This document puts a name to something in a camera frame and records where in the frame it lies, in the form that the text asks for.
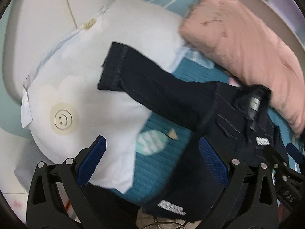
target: metal bolt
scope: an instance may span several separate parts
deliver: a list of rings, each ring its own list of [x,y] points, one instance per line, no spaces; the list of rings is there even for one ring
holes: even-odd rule
[[[240,161],[238,159],[233,159],[232,160],[232,164],[234,165],[239,165],[240,164]]]
[[[37,164],[37,167],[38,167],[38,168],[42,168],[44,165],[45,165],[44,162],[39,162],[39,163]]]
[[[261,163],[260,166],[263,168],[263,169],[267,169],[267,165],[265,163]]]
[[[66,164],[67,165],[70,165],[70,164],[73,164],[73,161],[74,161],[74,159],[73,158],[68,158],[67,160],[66,160]]]

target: stitching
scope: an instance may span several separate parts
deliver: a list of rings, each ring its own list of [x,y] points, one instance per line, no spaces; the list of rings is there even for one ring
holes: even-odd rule
[[[261,158],[261,159],[263,159],[264,161],[266,160],[266,158],[264,158],[264,157],[262,157],[262,156],[260,156],[259,154],[255,154],[256,155],[256,157],[259,157],[259,158]]]
[[[271,138],[273,138],[274,136],[270,135],[270,134],[267,134],[267,133],[264,133],[266,136],[269,136]]]
[[[257,149],[257,150],[263,150],[263,149],[265,149],[265,147],[264,147],[264,146],[255,146],[255,149]]]
[[[218,101],[215,98],[213,101],[213,104],[211,106],[211,109],[205,114],[204,118],[197,125],[197,131],[199,131],[199,130],[206,131],[206,127],[207,127],[208,123],[211,121],[211,119],[213,118],[213,115],[215,114],[215,112],[217,110],[217,105],[218,105]]]
[[[237,138],[234,137],[233,135],[231,135],[223,125],[218,124],[218,123],[217,123],[217,125],[224,131],[224,133],[227,137],[230,137],[230,138],[233,138],[234,140],[237,140]]]
[[[236,108],[234,108],[229,102],[227,102],[227,100],[225,98],[223,98],[218,92],[216,93],[216,95],[220,96],[228,105],[230,105],[231,108],[236,110]]]
[[[272,127],[273,127],[273,129],[274,129],[273,121],[270,119],[270,117],[269,117],[269,115],[268,115],[268,114],[267,114],[267,120],[269,120],[269,122],[270,122],[271,126],[272,126]]]
[[[228,120],[226,120],[225,118],[223,118],[226,122],[228,122],[228,124],[238,133],[240,133],[239,130],[237,130]]]
[[[119,60],[119,62],[117,64],[117,68],[115,69],[114,79],[112,81],[111,87],[115,87],[116,88],[118,86],[119,81],[121,80],[120,74],[121,74],[121,70],[122,70],[122,66],[123,66],[123,61],[125,59],[127,51],[128,51],[128,46],[124,45],[123,49],[122,49],[121,56],[120,56],[120,60]]]

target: pink fabric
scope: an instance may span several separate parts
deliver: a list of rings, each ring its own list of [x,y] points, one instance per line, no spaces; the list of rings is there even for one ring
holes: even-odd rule
[[[201,0],[182,36],[247,85],[272,90],[271,106],[296,135],[305,128],[305,83],[292,50],[238,0]]]

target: pocket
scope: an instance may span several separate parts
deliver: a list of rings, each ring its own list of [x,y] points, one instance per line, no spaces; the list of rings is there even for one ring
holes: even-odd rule
[[[216,116],[215,123],[228,138],[238,140],[240,137],[240,131],[236,129],[234,125],[222,115],[218,114]]]

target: seam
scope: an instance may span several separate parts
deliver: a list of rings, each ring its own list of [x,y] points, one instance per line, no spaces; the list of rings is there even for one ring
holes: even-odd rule
[[[73,12],[72,12],[72,9],[71,9],[71,6],[70,6],[70,3],[69,3],[69,0],[66,0],[66,2],[67,2],[67,5],[68,5],[68,8],[69,8],[70,15],[71,15],[71,17],[72,17],[72,20],[73,20],[74,26],[75,26],[75,28],[77,29],[77,28],[78,28],[78,26],[77,26],[77,23],[76,23],[75,17],[74,17],[74,15],[73,15]]]
[[[274,129],[273,121],[270,119],[269,115],[267,114],[267,120],[270,122],[271,126]]]
[[[265,157],[262,157],[261,155],[259,155],[259,154],[257,154],[257,153],[255,154],[255,156],[261,158],[261,159],[264,160],[264,161],[266,160]]]
[[[263,150],[263,149],[265,149],[264,146],[255,146],[254,148],[257,149],[257,150]]]
[[[221,97],[228,105],[230,105],[231,108],[233,108],[234,110],[236,110],[236,108],[233,107],[230,103],[228,103],[228,101],[227,101],[225,98],[223,98],[218,92],[217,92],[216,94],[217,94],[219,97]]]
[[[218,123],[217,123],[217,125],[223,130],[223,132],[225,133],[225,135],[226,135],[227,137],[232,138],[232,139],[234,139],[234,140],[237,140],[237,138],[234,137],[233,135],[231,135],[223,125],[218,124]]]
[[[274,138],[274,135],[272,136],[272,135],[270,135],[270,134],[267,134],[267,133],[264,133],[266,136],[269,136],[269,137],[271,137],[271,138]]]
[[[25,193],[3,193],[3,194],[28,194],[28,193],[25,192]]]
[[[216,84],[216,93],[215,93],[216,95],[218,94],[219,89],[220,89],[220,84],[218,83],[218,84]],[[211,109],[205,114],[203,119],[197,125],[197,129],[196,129],[197,132],[198,131],[201,131],[201,132],[205,132],[206,131],[207,124],[213,118],[213,115],[215,114],[215,112],[217,110],[217,106],[218,106],[218,99],[215,96],[213,104],[211,106]]]
[[[125,59],[126,53],[128,51],[128,46],[124,45],[123,49],[122,49],[122,53],[120,56],[120,60],[117,64],[117,67],[115,69],[115,73],[114,73],[114,79],[112,81],[111,87],[117,87],[119,81],[121,80],[121,71],[122,71],[122,66],[123,66],[123,61]]]
[[[238,133],[240,133],[239,130],[237,130],[227,119],[223,118],[226,122],[228,122],[228,124]]]

